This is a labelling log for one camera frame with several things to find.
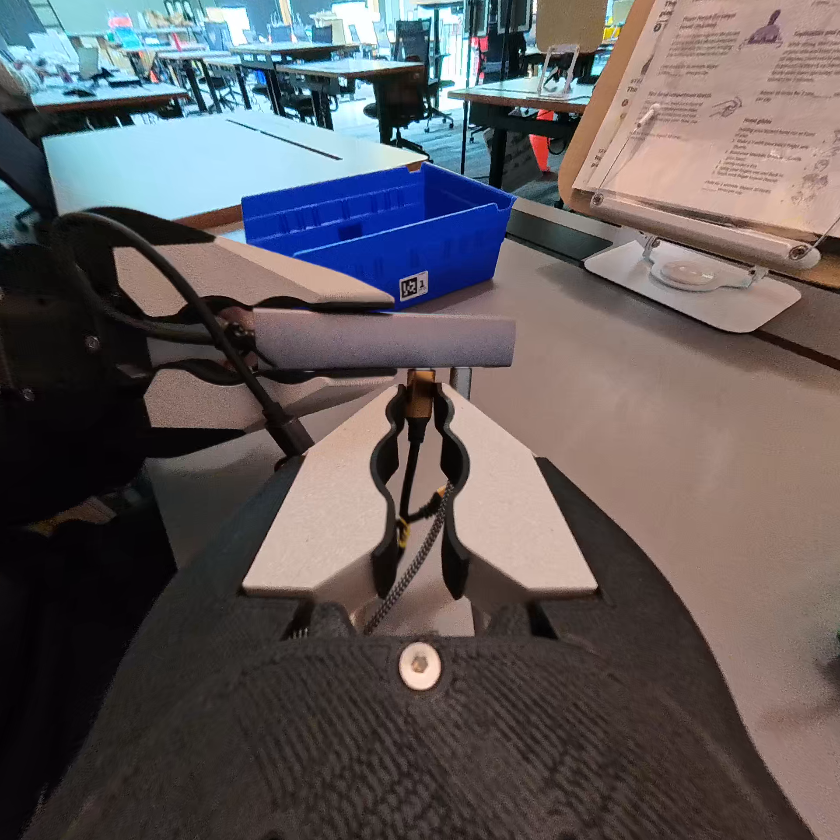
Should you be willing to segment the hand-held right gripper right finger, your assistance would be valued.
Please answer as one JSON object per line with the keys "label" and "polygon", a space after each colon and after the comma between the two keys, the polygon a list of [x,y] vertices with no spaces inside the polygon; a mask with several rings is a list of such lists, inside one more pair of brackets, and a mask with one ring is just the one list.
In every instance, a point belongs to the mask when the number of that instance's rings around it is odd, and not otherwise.
{"label": "hand-held right gripper right finger", "polygon": [[551,463],[454,387],[438,385],[434,424],[448,483],[442,574],[474,624],[504,606],[580,599],[596,578],[551,491]]}

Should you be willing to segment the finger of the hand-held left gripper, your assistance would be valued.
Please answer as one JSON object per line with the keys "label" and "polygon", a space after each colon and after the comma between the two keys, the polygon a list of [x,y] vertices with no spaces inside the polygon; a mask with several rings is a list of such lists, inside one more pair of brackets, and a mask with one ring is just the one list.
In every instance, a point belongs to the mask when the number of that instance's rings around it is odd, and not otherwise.
{"label": "finger of the hand-held left gripper", "polygon": [[[270,252],[226,237],[211,243],[157,246],[202,298],[225,298],[254,307],[272,298],[292,298],[330,308],[387,310],[394,298],[335,269]],[[175,315],[186,301],[136,250],[113,250],[118,283],[153,317]]]}
{"label": "finger of the hand-held left gripper", "polygon": [[[271,399],[294,417],[307,417],[350,403],[393,383],[397,369],[316,372],[298,382],[258,373]],[[184,369],[156,372],[143,395],[154,428],[228,429],[263,427],[263,409],[246,384],[213,384]]]}

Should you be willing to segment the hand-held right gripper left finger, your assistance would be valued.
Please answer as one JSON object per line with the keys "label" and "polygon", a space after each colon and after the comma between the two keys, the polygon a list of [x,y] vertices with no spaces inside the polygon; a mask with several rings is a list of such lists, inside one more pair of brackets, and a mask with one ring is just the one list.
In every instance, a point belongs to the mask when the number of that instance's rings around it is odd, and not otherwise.
{"label": "hand-held right gripper left finger", "polygon": [[393,385],[309,449],[243,579],[247,595],[338,603],[348,613],[396,580],[405,386]]}

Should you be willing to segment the black hub cable grey plug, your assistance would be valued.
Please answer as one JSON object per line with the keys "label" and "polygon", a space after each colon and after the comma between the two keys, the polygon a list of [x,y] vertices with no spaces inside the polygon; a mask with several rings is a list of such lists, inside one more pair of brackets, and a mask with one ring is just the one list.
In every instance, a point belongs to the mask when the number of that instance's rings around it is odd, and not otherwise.
{"label": "black hub cable grey plug", "polygon": [[[141,255],[192,307],[203,325],[203,330],[177,325],[156,325],[145,318],[133,318],[118,310],[102,298],[92,285],[88,275],[77,263],[72,244],[75,228],[102,228],[122,237],[131,249]],[[304,426],[293,415],[288,414],[259,383],[259,379],[239,352],[238,346],[228,336],[228,330],[212,313],[179,269],[165,258],[150,241],[126,224],[94,212],[75,212],[62,215],[52,224],[50,244],[55,258],[66,270],[69,279],[77,289],[87,307],[102,316],[145,335],[172,343],[212,344],[231,363],[251,395],[257,400],[266,420],[266,430],[287,456],[303,455],[313,440]]]}

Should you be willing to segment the grey usb hub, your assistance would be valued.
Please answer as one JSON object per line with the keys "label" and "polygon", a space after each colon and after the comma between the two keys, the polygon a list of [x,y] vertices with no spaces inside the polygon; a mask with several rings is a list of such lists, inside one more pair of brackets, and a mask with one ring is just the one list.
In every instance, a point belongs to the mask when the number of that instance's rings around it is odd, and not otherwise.
{"label": "grey usb hub", "polygon": [[254,310],[255,344],[282,371],[507,368],[517,325],[460,314]]}

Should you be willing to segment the blue plastic bin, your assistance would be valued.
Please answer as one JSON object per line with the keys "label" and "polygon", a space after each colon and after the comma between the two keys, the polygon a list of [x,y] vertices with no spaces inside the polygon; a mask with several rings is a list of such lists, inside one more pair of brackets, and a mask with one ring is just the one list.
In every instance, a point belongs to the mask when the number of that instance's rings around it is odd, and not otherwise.
{"label": "blue plastic bin", "polygon": [[241,199],[249,245],[337,270],[394,311],[491,280],[516,197],[424,163]]}

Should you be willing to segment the wooden background desk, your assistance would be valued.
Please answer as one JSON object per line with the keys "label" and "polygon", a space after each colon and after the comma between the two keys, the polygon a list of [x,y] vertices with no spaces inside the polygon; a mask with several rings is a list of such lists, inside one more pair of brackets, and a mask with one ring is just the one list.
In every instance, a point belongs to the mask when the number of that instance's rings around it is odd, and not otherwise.
{"label": "wooden background desk", "polygon": [[329,100],[341,93],[341,80],[364,81],[374,91],[375,118],[380,142],[392,144],[392,133],[425,114],[426,65],[422,61],[339,59],[275,64],[278,77],[309,91],[316,124],[333,130]]}
{"label": "wooden background desk", "polygon": [[547,140],[571,141],[595,85],[572,80],[568,94],[554,95],[538,89],[536,77],[488,82],[450,89],[448,97],[487,110],[479,125],[493,129],[490,144],[489,184],[500,188],[510,133]]}

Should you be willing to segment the black office chair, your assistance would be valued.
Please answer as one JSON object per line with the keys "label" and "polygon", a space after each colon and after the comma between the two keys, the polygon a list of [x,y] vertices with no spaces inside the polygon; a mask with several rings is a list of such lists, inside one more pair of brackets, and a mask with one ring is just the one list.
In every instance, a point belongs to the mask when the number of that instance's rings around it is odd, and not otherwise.
{"label": "black office chair", "polygon": [[427,19],[399,20],[395,25],[396,62],[418,64],[419,68],[397,72],[374,85],[376,118],[380,142],[429,158],[419,144],[403,137],[413,123],[441,117],[454,127],[454,121],[437,110],[442,81],[434,77],[431,54],[431,24]]}

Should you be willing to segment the orange traffic cone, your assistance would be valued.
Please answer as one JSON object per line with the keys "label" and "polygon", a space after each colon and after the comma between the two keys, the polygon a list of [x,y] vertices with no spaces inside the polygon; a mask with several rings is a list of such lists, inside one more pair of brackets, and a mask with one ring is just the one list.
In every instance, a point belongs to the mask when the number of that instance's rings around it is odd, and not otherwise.
{"label": "orange traffic cone", "polygon": [[[539,110],[535,116],[537,121],[547,122],[553,130],[554,112],[550,110]],[[543,174],[551,173],[550,168],[550,142],[553,139],[551,134],[549,136],[532,133],[529,135],[529,141],[534,153],[535,160],[538,167]]]}

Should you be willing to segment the clear acrylic stand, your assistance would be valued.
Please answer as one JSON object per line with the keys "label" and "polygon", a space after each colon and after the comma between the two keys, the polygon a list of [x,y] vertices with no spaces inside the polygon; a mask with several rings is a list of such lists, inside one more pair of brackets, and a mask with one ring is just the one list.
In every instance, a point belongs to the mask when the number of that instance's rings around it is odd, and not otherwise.
{"label": "clear acrylic stand", "polygon": [[574,69],[579,57],[579,44],[560,44],[549,47],[539,74],[538,98],[559,101],[570,99],[574,86]]}

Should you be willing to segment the cardboard panel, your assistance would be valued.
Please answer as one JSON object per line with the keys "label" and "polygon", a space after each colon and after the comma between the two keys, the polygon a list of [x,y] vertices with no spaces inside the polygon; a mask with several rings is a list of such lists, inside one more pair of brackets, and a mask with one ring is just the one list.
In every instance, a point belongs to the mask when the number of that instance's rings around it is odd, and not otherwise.
{"label": "cardboard panel", "polygon": [[608,1],[538,1],[536,45],[541,52],[552,46],[577,45],[593,54],[601,46]]}

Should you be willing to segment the instruction sheet on wooden stand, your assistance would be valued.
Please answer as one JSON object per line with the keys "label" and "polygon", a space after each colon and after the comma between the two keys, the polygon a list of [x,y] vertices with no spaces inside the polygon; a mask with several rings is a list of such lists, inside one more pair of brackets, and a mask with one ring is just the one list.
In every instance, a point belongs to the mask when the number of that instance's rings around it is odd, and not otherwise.
{"label": "instruction sheet on wooden stand", "polygon": [[802,294],[838,240],[839,2],[633,5],[562,197],[627,240],[594,277],[728,333]]}

